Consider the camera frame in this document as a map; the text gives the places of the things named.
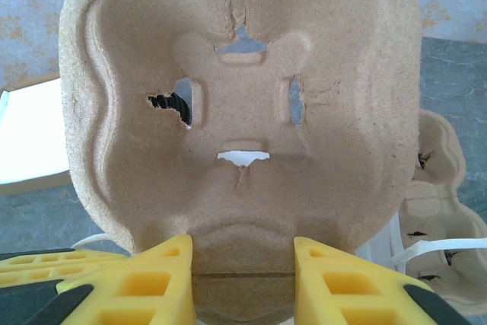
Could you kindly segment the brown pulp cup carrier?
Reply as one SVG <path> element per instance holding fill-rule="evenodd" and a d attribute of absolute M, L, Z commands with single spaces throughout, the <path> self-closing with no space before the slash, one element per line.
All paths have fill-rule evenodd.
<path fill-rule="evenodd" d="M 403 246 L 430 241 L 433 250 L 406 261 L 406 274 L 434 289 L 460 313 L 487 313 L 487 223 L 459 201 L 466 162 L 452 125 L 419 114 L 419 149 L 399 210 Z"/>
<path fill-rule="evenodd" d="M 416 0 L 65 0 L 71 179 L 130 253 L 189 234 L 196 313 L 279 325 L 297 236 L 352 253 L 418 150 Z M 180 95 L 192 113 L 153 108 Z"/>

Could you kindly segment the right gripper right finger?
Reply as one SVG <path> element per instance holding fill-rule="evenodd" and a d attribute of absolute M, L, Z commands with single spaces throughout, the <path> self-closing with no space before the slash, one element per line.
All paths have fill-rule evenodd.
<path fill-rule="evenodd" d="M 471 325 L 428 285 L 294 238 L 294 325 Z"/>

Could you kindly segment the black plastic lid stack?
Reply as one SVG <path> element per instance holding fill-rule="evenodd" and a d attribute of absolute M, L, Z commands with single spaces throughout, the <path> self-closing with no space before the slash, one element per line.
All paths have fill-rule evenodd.
<path fill-rule="evenodd" d="M 179 113 L 181 120 L 187 125 L 191 126 L 192 113 L 187 102 L 177 93 L 173 92 L 170 95 L 156 94 L 147 96 L 149 103 L 153 108 L 163 110 L 175 110 Z"/>

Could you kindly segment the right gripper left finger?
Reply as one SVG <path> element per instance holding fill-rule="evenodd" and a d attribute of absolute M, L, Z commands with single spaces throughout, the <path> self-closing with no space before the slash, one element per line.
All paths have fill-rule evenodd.
<path fill-rule="evenodd" d="M 11 285 L 11 325 L 196 325 L 188 234 L 87 275 Z"/>

